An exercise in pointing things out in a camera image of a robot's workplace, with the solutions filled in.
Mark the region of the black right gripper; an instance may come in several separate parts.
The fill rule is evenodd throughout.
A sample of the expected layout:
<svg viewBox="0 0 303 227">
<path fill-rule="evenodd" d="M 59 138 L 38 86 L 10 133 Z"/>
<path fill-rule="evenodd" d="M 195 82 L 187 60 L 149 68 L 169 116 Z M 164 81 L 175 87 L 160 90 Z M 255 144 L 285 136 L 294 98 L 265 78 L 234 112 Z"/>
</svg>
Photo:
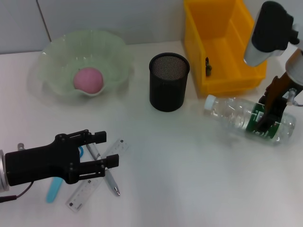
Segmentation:
<svg viewBox="0 0 303 227">
<path fill-rule="evenodd" d="M 276 122 L 280 121 L 283 112 L 276 107 L 266 110 L 265 106 L 275 106 L 276 101 L 280 101 L 285 93 L 288 92 L 286 98 L 287 105 L 294 105 L 294 97 L 296 95 L 296 84 L 285 72 L 281 77 L 275 77 L 269 85 L 266 95 L 262 96 L 258 101 L 258 106 L 263 115 L 257 120 L 256 131 L 268 131 Z"/>
</svg>

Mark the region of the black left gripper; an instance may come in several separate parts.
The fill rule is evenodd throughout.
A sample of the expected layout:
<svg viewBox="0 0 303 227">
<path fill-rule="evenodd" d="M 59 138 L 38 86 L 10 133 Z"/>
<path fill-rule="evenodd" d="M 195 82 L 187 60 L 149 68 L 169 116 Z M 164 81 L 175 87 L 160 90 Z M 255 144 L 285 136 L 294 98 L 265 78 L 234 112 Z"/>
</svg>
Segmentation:
<svg viewBox="0 0 303 227">
<path fill-rule="evenodd" d="M 74 184 L 80 177 L 78 147 L 107 141 L 107 133 L 82 131 L 59 134 L 46 146 L 5 154 L 5 173 L 8 184 L 16 186 L 50 177 L 60 177 Z"/>
</svg>

